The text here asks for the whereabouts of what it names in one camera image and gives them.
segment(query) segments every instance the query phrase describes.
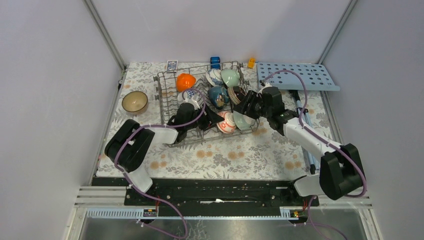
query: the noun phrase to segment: gray floor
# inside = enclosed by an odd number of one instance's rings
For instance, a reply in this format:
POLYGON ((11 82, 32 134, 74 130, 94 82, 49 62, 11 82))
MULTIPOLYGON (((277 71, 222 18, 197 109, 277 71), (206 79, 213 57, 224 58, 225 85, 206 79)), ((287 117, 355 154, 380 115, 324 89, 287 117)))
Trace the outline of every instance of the gray floor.
MULTIPOLYGON (((312 210, 314 222, 341 230, 349 240, 367 239, 361 218, 355 210, 312 210)), ((281 220, 188 220, 188 240, 321 240, 312 226, 284 226, 281 220)), ((155 220, 156 227, 184 235, 180 220, 155 220)), ((337 232, 319 227, 332 240, 344 239, 337 232)), ((172 240, 160 232, 140 227, 135 220, 87 218, 82 240, 172 240)))

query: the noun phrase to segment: blue panel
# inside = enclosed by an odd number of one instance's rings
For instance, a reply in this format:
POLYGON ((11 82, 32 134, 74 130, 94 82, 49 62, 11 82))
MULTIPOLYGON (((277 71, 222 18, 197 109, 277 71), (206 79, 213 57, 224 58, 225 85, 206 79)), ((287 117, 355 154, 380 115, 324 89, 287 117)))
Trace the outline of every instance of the blue panel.
MULTIPOLYGON (((326 67, 321 64, 257 62, 256 69, 258 80, 262 80, 278 70, 291 70, 302 77, 307 90, 340 91, 340 87, 334 84, 326 67)), ((277 73, 268 79, 268 82, 281 90, 303 90, 299 79, 289 72, 277 73)))

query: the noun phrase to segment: orange bowl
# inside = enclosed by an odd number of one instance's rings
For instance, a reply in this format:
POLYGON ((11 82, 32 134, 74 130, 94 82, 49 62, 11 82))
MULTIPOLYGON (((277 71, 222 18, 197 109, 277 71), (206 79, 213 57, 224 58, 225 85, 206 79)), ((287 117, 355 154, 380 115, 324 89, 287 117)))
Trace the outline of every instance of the orange bowl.
POLYGON ((181 73, 176 77, 176 90, 182 92, 193 87, 196 83, 196 78, 188 73, 181 73))

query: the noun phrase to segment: floral tablecloth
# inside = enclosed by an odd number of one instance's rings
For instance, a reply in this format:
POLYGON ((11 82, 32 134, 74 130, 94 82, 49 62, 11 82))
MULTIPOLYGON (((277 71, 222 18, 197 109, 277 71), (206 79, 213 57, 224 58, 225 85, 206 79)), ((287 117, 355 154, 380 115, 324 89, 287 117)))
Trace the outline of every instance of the floral tablecloth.
MULTIPOLYGON (((178 67, 204 64, 180 63, 178 67)), ((147 62, 129 65, 107 142, 127 119, 140 124, 160 124, 159 101, 155 100, 157 83, 154 83, 153 76, 164 71, 165 65, 147 62), (147 94, 149 106, 147 112, 133 116, 125 112, 121 103, 126 94, 136 90, 147 94)), ((252 86, 258 85, 256 67, 244 67, 242 71, 246 81, 252 86)), ((304 100, 303 92, 299 94, 304 100)), ((286 108, 295 109, 288 91, 282 91, 282 100, 286 108)), ((319 92, 308 93, 307 108, 313 127, 332 138, 319 92)), ((122 177, 106 155, 100 155, 98 161, 97 177, 122 177)), ((271 129, 265 119, 261 119, 258 130, 251 134, 173 148, 163 144, 151 145, 142 166, 154 178, 293 180, 308 173, 301 146, 271 129)))

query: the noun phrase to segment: blue cup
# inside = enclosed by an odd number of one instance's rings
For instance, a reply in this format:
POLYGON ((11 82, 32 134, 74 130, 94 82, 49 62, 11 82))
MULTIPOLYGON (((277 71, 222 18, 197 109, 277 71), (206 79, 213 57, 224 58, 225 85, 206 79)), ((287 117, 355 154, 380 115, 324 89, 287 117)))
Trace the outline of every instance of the blue cup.
POLYGON ((227 89, 225 89, 223 86, 214 86, 209 88, 207 91, 207 96, 215 108, 219 110, 223 109, 224 106, 230 102, 227 89))

